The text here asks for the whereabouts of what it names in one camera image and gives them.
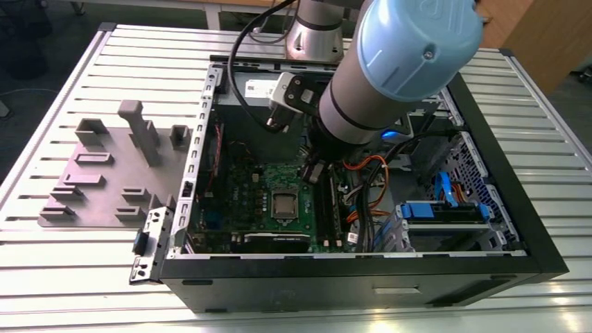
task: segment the light blue joint cover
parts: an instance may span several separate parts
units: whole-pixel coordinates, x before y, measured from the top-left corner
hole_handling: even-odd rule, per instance
[[[374,0],[357,33],[361,70],[396,101],[437,93],[469,62],[482,37],[474,0]]]

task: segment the metal workbench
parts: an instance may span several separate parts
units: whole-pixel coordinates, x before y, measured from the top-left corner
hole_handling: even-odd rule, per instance
[[[496,50],[481,50],[461,73],[565,257],[570,272],[552,282],[516,287],[461,309],[194,315],[165,286],[128,286],[134,230],[37,226],[37,213],[77,143],[80,119],[100,118],[105,126],[122,127],[118,100],[137,99],[156,127],[190,126],[208,57],[229,52],[236,35],[124,25],[97,32],[0,187],[0,327],[124,326],[117,332],[196,332],[194,327],[202,327],[200,332],[238,332],[236,327],[240,332],[592,331],[590,156],[518,63]],[[282,57],[282,46],[246,40],[240,55]]]
[[[241,5],[238,3],[216,3],[209,2],[208,0],[84,0],[81,2],[74,2],[70,0],[60,1],[76,3],[76,5],[72,5],[76,13],[78,13],[78,8],[82,8],[80,5],[81,3],[101,3],[109,5],[202,10],[205,12],[206,27],[210,30],[220,30],[221,12],[250,12],[254,14],[260,14],[268,9],[268,7],[265,6]],[[273,14],[285,15],[285,12],[289,11],[289,9],[281,9]]]

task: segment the black case frame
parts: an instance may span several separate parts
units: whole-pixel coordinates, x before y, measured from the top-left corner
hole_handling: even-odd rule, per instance
[[[210,58],[216,62],[226,59]],[[237,62],[264,62],[273,64],[274,70],[301,65],[293,60],[261,58],[237,58]],[[257,70],[238,65],[237,71],[241,68]],[[528,256],[162,259],[158,280],[193,312],[458,306],[568,272],[460,74],[448,90]]]

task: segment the blue light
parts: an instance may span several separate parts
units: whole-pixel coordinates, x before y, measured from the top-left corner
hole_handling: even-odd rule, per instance
[[[390,139],[392,137],[396,137],[398,135],[398,132],[394,132],[393,130],[385,130],[382,133],[382,140]]]

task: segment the motherboard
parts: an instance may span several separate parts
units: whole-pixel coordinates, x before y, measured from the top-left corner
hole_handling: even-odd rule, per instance
[[[300,163],[228,167],[221,198],[204,198],[193,244],[208,253],[342,252],[325,237],[313,185],[300,179]]]

